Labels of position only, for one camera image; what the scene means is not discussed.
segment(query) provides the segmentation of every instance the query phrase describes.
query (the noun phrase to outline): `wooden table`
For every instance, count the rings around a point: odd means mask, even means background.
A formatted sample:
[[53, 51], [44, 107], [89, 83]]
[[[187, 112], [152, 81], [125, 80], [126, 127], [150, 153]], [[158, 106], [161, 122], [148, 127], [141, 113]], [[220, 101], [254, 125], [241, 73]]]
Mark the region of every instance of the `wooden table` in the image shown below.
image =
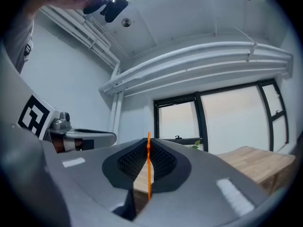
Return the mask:
[[[295, 159], [295, 156], [292, 155], [278, 154], [252, 147], [241, 147], [218, 155], [218, 157], [260, 185], [271, 180], [271, 186], [268, 190], [270, 193], [275, 190], [279, 173], [288, 168]], [[153, 168], [151, 169], [151, 183], [153, 183]], [[148, 191], [147, 163], [135, 180], [134, 189], [141, 192]]]

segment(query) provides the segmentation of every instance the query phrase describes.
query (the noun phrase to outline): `white tape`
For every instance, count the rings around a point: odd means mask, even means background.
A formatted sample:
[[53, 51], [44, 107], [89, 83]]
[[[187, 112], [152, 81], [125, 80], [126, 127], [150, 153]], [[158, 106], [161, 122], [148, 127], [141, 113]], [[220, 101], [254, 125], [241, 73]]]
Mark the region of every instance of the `white tape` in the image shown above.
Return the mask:
[[73, 160], [63, 161], [62, 164], [65, 168], [67, 168], [67, 167], [82, 164], [84, 162], [85, 162], [85, 159], [80, 157], [80, 158], [73, 159]]
[[75, 139], [64, 138], [63, 139], [63, 145], [64, 145], [65, 151], [75, 150], [76, 149]]
[[232, 182], [225, 178], [217, 181], [217, 186], [230, 204], [235, 213], [241, 217], [255, 209], [255, 206], [236, 188]]

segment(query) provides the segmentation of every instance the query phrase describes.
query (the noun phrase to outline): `window frame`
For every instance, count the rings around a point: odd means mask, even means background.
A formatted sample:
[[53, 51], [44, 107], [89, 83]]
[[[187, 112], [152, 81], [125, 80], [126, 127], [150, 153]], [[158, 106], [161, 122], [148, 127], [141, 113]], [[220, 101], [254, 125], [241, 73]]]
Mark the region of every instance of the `window frame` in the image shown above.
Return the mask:
[[[269, 104], [263, 90], [264, 86], [273, 85], [276, 92], [279, 95], [280, 103], [282, 106], [282, 111], [276, 113], [274, 116], [271, 116]], [[285, 117], [285, 130], [286, 130], [286, 142], [285, 144], [289, 143], [289, 127], [288, 127], [288, 118], [286, 113], [285, 104], [280, 92], [280, 89], [276, 83], [275, 79], [267, 79], [262, 81], [256, 81], [251, 83], [239, 84], [230, 87], [222, 87], [202, 92], [194, 92], [191, 94], [185, 94], [181, 96], [169, 97], [160, 100], [154, 100], [154, 135], [155, 138], [159, 138], [160, 129], [159, 129], [159, 108], [168, 107], [172, 105], [178, 105], [183, 103], [194, 102], [196, 108], [196, 114], [198, 119], [198, 127], [199, 127], [199, 136], [200, 138], [192, 138], [192, 139], [165, 139], [171, 142], [175, 142], [181, 145], [194, 145], [196, 141], [200, 140], [200, 143], [204, 146], [204, 151], [208, 152], [208, 137], [207, 137], [207, 125], [206, 125], [206, 118], [205, 112], [203, 109], [203, 104], [201, 100], [201, 96], [220, 93], [220, 92], [227, 92], [231, 90], [241, 89], [245, 87], [252, 87], [256, 86], [260, 92], [261, 99], [263, 101], [263, 105], [265, 107], [266, 115], [267, 115], [267, 122], [269, 128], [269, 150], [274, 151], [274, 130], [273, 130], [273, 122], [278, 118], [284, 116]]]

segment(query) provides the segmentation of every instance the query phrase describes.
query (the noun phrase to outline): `green plant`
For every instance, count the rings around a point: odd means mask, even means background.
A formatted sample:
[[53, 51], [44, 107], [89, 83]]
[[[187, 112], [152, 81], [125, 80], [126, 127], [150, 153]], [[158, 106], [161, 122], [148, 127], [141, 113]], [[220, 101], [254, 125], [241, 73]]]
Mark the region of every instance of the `green plant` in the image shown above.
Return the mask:
[[193, 146], [191, 146], [191, 148], [199, 149], [199, 145], [200, 145], [200, 140], [196, 141], [195, 144]]

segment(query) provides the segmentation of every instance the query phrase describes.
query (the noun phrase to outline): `orange stick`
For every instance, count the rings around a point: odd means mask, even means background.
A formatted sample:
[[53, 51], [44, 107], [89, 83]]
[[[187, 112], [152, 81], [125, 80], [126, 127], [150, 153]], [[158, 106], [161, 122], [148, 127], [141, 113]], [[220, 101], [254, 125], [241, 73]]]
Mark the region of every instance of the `orange stick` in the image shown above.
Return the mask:
[[148, 132], [148, 138], [147, 138], [148, 200], [151, 199], [151, 160], [150, 160], [150, 148], [151, 148], [151, 133]]

